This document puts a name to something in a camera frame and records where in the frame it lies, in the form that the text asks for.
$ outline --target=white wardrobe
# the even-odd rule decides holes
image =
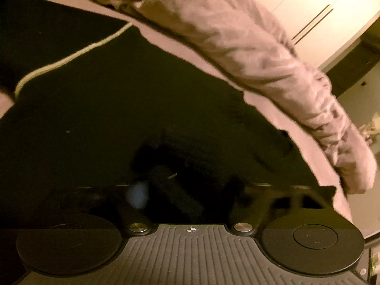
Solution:
[[[257,1],[281,21],[300,58],[318,68],[380,16],[380,0]]]

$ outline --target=bed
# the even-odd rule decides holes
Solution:
[[[241,89],[234,84],[210,61],[200,55],[189,45],[181,42],[178,38],[170,33],[157,28],[152,24],[148,24],[143,20],[137,20],[134,17],[121,14],[111,10],[110,8],[99,5],[92,0],[48,0],[51,2],[91,11],[109,17],[114,17],[131,22],[138,27],[142,36],[150,43],[158,46],[162,50],[169,52],[202,70],[212,76],[218,77],[236,89]],[[11,106],[11,100],[5,94],[1,96],[1,111],[4,112],[7,107]],[[292,140],[299,147],[303,158],[316,176],[320,186],[335,186],[337,188],[333,199],[334,209],[352,222],[350,207],[344,195],[339,175],[335,172],[330,162],[326,158],[323,150],[318,143],[301,128],[293,119],[284,114],[272,101],[267,97],[254,93],[252,91],[244,91],[244,99],[249,105],[255,106],[276,128],[283,129],[288,132]]]

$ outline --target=metal button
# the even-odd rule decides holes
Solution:
[[[143,223],[133,223],[131,226],[129,226],[129,230],[133,231],[134,233],[143,233],[147,229],[148,226]]]
[[[241,233],[247,233],[253,229],[252,225],[248,223],[237,223],[235,224],[234,228]]]

